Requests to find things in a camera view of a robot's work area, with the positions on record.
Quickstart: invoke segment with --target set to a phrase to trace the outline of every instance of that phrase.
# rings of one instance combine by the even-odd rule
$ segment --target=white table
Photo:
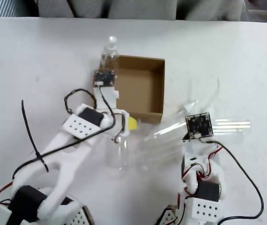
[[[265,200],[258,220],[227,224],[267,225],[267,23],[0,18],[0,187],[32,152],[21,99],[42,149],[67,117],[63,97],[75,88],[91,89],[92,71],[111,34],[118,37],[121,54],[166,60],[165,115],[188,98],[190,83],[192,98],[206,100],[220,79],[219,116],[252,121],[244,142],[228,147]],[[91,102],[77,97],[72,105],[82,101]],[[150,178],[135,169],[113,178],[104,151],[90,155],[72,189],[96,224],[151,225],[167,204],[175,203],[182,188],[179,164]],[[229,191],[227,215],[256,214],[254,188],[225,152],[221,157]]]

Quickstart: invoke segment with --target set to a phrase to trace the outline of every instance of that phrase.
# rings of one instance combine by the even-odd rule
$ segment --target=brown cardboard box
[[[165,61],[144,57],[119,57],[117,108],[145,123],[159,123],[163,112]]]

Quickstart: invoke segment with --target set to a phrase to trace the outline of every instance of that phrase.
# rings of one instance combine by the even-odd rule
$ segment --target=white plastic part
[[[72,218],[66,225],[90,225],[83,209],[80,209],[79,212]]]
[[[67,121],[65,121],[62,127],[65,131],[79,139],[83,139],[101,130],[100,127],[80,118],[75,114],[72,114]]]
[[[168,209],[165,211],[165,213],[162,216],[162,219],[159,223],[159,225],[164,225],[167,222],[171,222],[176,218],[176,215],[173,213],[171,209]]]
[[[116,108],[116,100],[119,98],[119,91],[115,90],[114,87],[102,87],[101,91],[105,96],[106,101],[109,103],[112,109]],[[103,101],[101,92],[98,87],[94,88],[94,95],[97,99],[98,110],[107,109],[107,105]]]
[[[199,198],[189,198],[185,201],[185,216],[192,219],[216,223],[223,218],[223,205]]]
[[[89,107],[85,104],[79,106],[81,111]],[[101,122],[101,129],[112,124],[112,118],[107,115],[104,116]],[[87,155],[91,151],[93,145],[96,143],[99,136],[92,137],[76,147],[70,147],[65,150],[56,152],[55,154],[44,157],[44,161],[48,165],[49,169],[59,170],[59,177],[56,186],[53,188],[49,196],[42,202],[38,210],[38,218],[41,220],[49,219],[56,210],[64,206],[60,206],[63,199],[67,196],[71,184],[74,181],[78,167],[86,159]],[[47,153],[51,150],[65,146],[68,143],[73,142],[73,135],[65,131],[64,128],[54,137],[46,149],[41,154]],[[17,190],[25,185],[31,178],[37,175],[45,173],[44,165],[37,161],[25,166],[15,176],[12,185],[12,197],[15,195]]]

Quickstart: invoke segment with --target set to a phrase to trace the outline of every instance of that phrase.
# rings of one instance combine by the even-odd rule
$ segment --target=clear plastic bottle
[[[100,70],[115,70],[119,67],[119,53],[116,49],[117,38],[110,36],[101,54]]]

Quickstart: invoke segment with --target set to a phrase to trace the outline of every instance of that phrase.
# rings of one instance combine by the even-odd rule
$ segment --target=circuit board
[[[94,87],[113,87],[115,80],[115,71],[114,70],[105,70],[95,72],[94,76]]]
[[[186,116],[185,120],[190,140],[214,135],[208,112]]]

